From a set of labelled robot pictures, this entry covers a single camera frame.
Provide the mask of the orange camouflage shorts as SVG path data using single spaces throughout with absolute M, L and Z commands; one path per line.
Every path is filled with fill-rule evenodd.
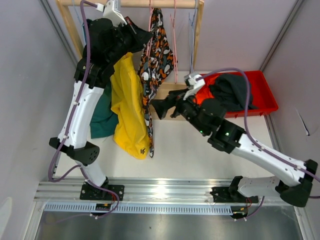
M 140 58 L 138 76 L 142 93 L 142 110 L 149 139 L 148 154 L 154 156 L 154 129 L 151 114 L 151 101 L 155 99 L 159 87 L 174 70 L 173 51 L 170 47 L 164 27 L 164 16 L 160 8 L 154 8 L 151 18 L 151 32 L 153 33 L 149 63 L 146 63 L 146 50 Z

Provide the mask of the pink wire hanger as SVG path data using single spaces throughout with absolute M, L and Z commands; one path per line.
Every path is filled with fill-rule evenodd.
M 174 12 L 170 15 L 170 22 L 172 27 L 172 52 L 173 52 L 173 70 L 174 70 L 174 83 L 178 82 L 178 59 L 177 59 L 177 42 L 176 42 L 176 30 L 175 30 L 175 21 L 176 21 L 176 11 L 177 3 L 176 0 L 173 1 Z

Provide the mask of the light blue wire hanger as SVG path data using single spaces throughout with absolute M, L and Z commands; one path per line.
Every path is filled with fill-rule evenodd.
M 189 73 L 194 72 L 195 24 L 199 1 L 195 0 L 194 3 L 193 13 L 188 14 Z

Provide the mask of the dark navy shorts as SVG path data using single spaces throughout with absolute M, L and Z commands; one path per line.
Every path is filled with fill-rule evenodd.
M 241 112 L 245 110 L 247 99 L 247 81 L 241 75 L 221 74 L 214 85 L 209 86 L 214 98 L 227 112 Z

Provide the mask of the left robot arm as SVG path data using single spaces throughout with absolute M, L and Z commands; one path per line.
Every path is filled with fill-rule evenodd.
M 108 196 L 107 176 L 96 159 L 100 148 L 87 140 L 96 105 L 115 72 L 115 64 L 127 53 L 141 51 L 152 34 L 127 16 L 115 26 L 108 18 L 87 23 L 86 45 L 74 73 L 73 97 L 58 136 L 49 140 L 56 153 L 65 153 L 81 168 L 97 200 Z

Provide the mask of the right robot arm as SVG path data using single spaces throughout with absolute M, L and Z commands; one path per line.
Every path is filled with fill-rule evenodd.
M 172 90 L 164 99 L 154 99 L 151 105 L 157 116 L 164 119 L 174 108 L 171 118 L 184 117 L 208 143 L 220 152 L 232 154 L 272 173 L 271 177 L 248 178 L 235 176 L 228 187 L 213 187 L 216 203 L 258 202 L 259 197 L 280 197 L 284 202 L 303 208 L 311 199 L 317 162 L 301 161 L 272 149 L 253 137 L 242 127 L 225 119 L 226 109 L 214 98 L 197 104 L 187 91 Z

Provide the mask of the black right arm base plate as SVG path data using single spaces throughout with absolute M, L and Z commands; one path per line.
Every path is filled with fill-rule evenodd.
M 234 187 L 215 186 L 209 192 L 215 203 L 253 203 L 259 202 L 258 196 L 245 197 Z

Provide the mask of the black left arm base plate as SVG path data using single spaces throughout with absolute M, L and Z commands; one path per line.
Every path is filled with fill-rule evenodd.
M 107 189 L 117 194 L 120 201 L 123 200 L 124 193 L 125 193 L 124 185 L 109 184 L 107 186 Z M 82 185 L 79 199 L 88 200 L 88 201 L 112 201 L 112 200 L 116 201 L 117 200 L 117 198 L 115 196 L 112 196 L 111 193 L 95 188 L 94 186 L 87 183 Z

